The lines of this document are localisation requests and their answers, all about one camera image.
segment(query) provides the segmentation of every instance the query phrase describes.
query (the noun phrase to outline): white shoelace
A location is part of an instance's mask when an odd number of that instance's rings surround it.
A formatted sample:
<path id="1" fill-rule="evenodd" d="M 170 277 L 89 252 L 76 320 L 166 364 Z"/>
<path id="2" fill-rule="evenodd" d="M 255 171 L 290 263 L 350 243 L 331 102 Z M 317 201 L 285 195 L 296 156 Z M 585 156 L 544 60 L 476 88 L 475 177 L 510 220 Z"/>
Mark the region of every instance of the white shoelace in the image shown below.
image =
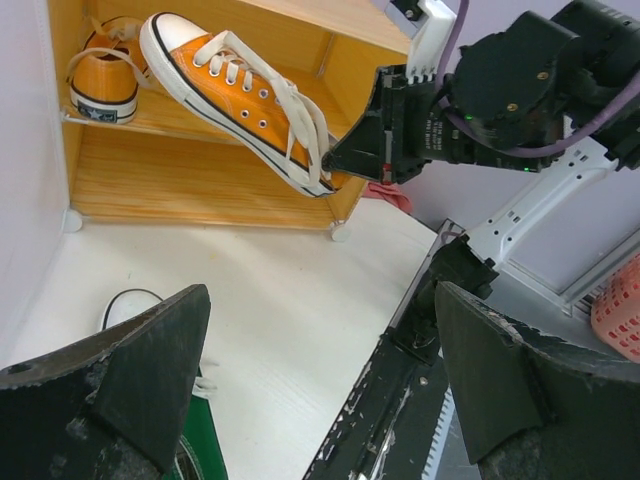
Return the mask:
<path id="1" fill-rule="evenodd" d="M 206 377 L 196 377 L 196 381 L 193 384 L 192 395 L 203 398 L 204 400 L 211 400 L 213 392 L 217 390 L 215 383 Z"/>
<path id="2" fill-rule="evenodd" d="M 233 32 L 224 31 L 215 36 L 200 48 L 194 57 L 196 66 L 209 63 L 211 75 L 220 75 L 224 64 L 227 64 L 227 83 L 233 85 L 238 72 L 245 72 L 242 88 L 250 91 L 253 87 L 253 75 L 264 78 L 273 91 L 287 119 L 289 135 L 287 140 L 286 165 L 287 174 L 305 187 L 316 187 L 323 176 L 329 180 L 330 174 L 322 171 L 322 157 L 329 151 L 329 129 L 322 110 L 298 88 L 285 79 L 258 54 L 249 48 Z M 309 178 L 301 178 L 297 170 L 293 170 L 289 160 L 291 151 L 298 141 L 309 152 Z"/>
<path id="3" fill-rule="evenodd" d="M 135 37 L 137 37 L 140 31 L 140 25 L 137 25 L 135 23 L 129 23 L 120 28 L 113 28 L 108 32 L 105 32 L 102 29 L 102 26 L 99 23 L 97 23 L 93 18 L 91 19 L 91 21 L 94 24 L 94 29 L 97 34 L 107 35 L 112 40 L 118 38 L 120 41 L 126 42 L 128 40 L 132 40 Z M 138 66 L 133 62 L 133 60 L 131 59 L 131 55 L 126 54 L 120 50 L 116 50 L 112 48 L 102 48 L 102 47 L 87 48 L 81 51 L 80 53 L 74 55 L 71 58 L 71 60 L 69 60 L 69 64 L 67 66 L 67 81 L 70 80 L 71 75 L 73 74 L 76 67 L 78 66 L 78 63 L 80 63 L 80 60 L 82 60 L 87 55 L 93 55 L 96 53 L 100 53 L 103 55 L 113 55 L 114 57 L 124 60 L 133 69 L 133 75 L 136 77 L 138 84 L 145 88 L 152 88 L 151 82 L 144 75 L 144 73 L 142 73 L 142 71 L 138 68 Z"/>

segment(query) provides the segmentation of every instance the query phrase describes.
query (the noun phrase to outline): wooden shoe rack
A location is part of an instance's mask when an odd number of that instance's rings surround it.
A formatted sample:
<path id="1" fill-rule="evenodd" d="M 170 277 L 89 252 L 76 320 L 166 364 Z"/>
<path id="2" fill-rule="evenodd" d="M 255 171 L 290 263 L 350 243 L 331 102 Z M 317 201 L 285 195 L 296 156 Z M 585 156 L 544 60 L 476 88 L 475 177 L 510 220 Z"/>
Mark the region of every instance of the wooden shoe rack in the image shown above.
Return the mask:
<path id="1" fill-rule="evenodd" d="M 146 19 L 171 11 L 217 33 L 232 30 L 343 136 L 369 98 L 375 69 L 404 63 L 409 41 L 370 0 L 49 0 L 73 207 L 97 221 L 327 229 L 346 221 L 365 186 L 307 198 L 234 138 L 168 96 L 140 89 L 136 118 L 90 122 L 73 111 L 66 65 L 86 16 Z"/>

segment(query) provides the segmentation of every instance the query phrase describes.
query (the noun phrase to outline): pink basket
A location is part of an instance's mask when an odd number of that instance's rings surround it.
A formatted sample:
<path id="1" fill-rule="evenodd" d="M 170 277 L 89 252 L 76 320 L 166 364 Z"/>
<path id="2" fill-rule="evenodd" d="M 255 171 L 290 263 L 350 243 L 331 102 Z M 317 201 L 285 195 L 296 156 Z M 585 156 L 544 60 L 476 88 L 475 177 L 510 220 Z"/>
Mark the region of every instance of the pink basket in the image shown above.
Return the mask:
<path id="1" fill-rule="evenodd" d="M 616 272 L 596 299 L 591 326 L 602 341 L 640 363 L 640 254 Z"/>

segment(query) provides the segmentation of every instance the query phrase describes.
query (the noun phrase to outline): green object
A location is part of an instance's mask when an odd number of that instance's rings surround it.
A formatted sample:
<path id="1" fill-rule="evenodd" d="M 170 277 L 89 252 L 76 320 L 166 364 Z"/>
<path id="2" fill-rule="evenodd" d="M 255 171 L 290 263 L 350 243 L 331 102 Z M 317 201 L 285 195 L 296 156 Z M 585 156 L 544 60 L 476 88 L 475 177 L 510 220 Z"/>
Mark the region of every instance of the green object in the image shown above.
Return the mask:
<path id="1" fill-rule="evenodd" d="M 191 397 L 173 470 L 164 480 L 228 480 L 209 401 Z"/>

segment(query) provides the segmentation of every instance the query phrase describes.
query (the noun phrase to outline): canvas sneaker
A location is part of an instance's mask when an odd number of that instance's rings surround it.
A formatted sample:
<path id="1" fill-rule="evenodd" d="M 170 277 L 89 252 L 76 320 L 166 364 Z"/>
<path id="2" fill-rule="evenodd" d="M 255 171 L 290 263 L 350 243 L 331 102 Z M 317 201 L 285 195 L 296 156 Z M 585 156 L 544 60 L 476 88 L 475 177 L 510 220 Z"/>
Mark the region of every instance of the canvas sneaker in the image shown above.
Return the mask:
<path id="1" fill-rule="evenodd" d="M 156 79 L 180 104 L 233 135 L 299 192 L 320 197 L 346 181 L 325 172 L 324 114 L 233 32 L 218 35 L 173 13 L 151 16 L 140 46 Z"/>
<path id="2" fill-rule="evenodd" d="M 142 22 L 131 17 L 103 24 L 91 20 L 94 31 L 67 69 L 71 103 L 91 120 L 130 122 L 138 105 L 138 85 L 150 86 L 139 43 Z"/>

